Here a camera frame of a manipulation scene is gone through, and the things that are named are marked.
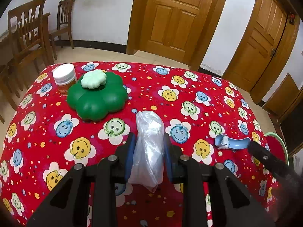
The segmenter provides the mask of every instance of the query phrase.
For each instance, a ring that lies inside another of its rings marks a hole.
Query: door handle
[[[276,54],[276,49],[273,48],[273,49],[271,50],[271,52],[270,52],[270,57],[271,57],[271,58],[274,57],[275,54]]]

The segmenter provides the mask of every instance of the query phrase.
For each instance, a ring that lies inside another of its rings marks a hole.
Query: orange label
[[[74,79],[72,82],[69,82],[66,85],[57,85],[58,92],[63,96],[67,96],[67,91],[69,90],[69,87],[71,87],[75,83],[76,83],[76,79]]]

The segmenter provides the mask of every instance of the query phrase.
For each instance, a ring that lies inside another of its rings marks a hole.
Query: tiled floor
[[[188,66],[177,62],[175,60],[167,59],[162,56],[150,54],[147,52],[138,51],[135,55],[127,55],[112,51],[104,51],[98,49],[88,49],[88,48],[75,48],[71,47],[56,47],[58,59],[55,63],[68,63],[68,62],[81,62],[81,61],[125,61],[125,62],[139,62],[139,63],[148,63],[154,65],[164,65],[164,66],[174,66],[183,69],[188,69]],[[44,69],[44,65],[41,62],[40,71]],[[38,74],[34,69],[33,64],[28,68],[28,82],[33,82],[37,78]],[[260,123],[261,129],[264,133],[266,132],[275,132],[275,128],[267,115],[267,112],[264,111],[260,106],[253,103],[249,93],[240,89],[241,94],[244,99],[249,104],[253,113],[255,114],[258,122]],[[26,93],[26,89],[20,93],[20,98],[18,99],[16,96],[13,97],[14,101],[19,104],[23,99],[24,94]],[[5,123],[0,123],[0,141],[5,139],[5,135],[7,132],[8,125],[13,118],[14,110],[9,105],[9,103],[3,97],[3,94],[0,92],[0,113],[5,119]]]

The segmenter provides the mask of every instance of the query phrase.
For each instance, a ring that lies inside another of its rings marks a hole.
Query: green flower-shaped container
[[[86,89],[78,82],[71,86],[67,94],[68,105],[77,111],[83,120],[98,121],[108,113],[120,111],[127,100],[127,92],[122,78],[113,72],[106,72],[106,84],[96,89]]]

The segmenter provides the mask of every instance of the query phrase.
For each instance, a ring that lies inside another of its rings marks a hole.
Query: pill bottle
[[[67,96],[69,87],[77,82],[75,68],[71,63],[58,66],[53,72],[53,77],[58,86],[58,92],[63,96]]]

